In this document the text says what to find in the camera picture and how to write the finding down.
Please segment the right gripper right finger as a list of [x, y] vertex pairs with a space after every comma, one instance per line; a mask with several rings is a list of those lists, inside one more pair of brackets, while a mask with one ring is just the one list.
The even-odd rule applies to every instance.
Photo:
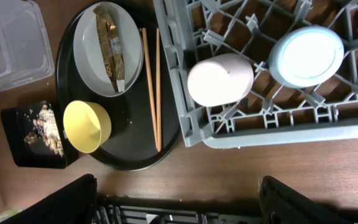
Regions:
[[262, 180], [259, 202], [263, 223], [349, 223], [270, 175]]

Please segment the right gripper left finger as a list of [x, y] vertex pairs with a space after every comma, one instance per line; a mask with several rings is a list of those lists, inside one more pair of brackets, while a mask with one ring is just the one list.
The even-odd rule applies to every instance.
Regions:
[[85, 174], [33, 206], [4, 220], [16, 224], [91, 223], [96, 213], [97, 179]]

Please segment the yellow bowl with food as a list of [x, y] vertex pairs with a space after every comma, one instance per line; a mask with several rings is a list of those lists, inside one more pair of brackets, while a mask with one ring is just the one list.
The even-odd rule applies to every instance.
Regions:
[[110, 116], [101, 105], [80, 100], [65, 108], [63, 127], [71, 145], [87, 154], [105, 143], [112, 129]]

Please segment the pink plastic cup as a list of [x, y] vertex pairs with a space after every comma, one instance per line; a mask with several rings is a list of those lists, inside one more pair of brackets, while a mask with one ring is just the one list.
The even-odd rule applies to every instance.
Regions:
[[237, 102], [251, 91], [254, 71], [239, 54], [222, 54], [198, 62], [188, 74], [188, 91], [201, 106]]

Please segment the blue plastic cup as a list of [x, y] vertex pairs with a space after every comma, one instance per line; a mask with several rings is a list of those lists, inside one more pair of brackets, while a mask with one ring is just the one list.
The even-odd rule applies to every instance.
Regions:
[[321, 26], [302, 27], [279, 39], [268, 56], [268, 70], [287, 88], [307, 88], [330, 79], [344, 59], [342, 39]]

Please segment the gold snack wrapper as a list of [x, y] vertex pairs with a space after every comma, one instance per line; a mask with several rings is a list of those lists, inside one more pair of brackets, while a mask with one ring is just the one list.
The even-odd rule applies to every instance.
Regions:
[[101, 48], [103, 64], [116, 93], [125, 90], [125, 68], [121, 41], [111, 13], [103, 6], [93, 9], [96, 15], [96, 29]]

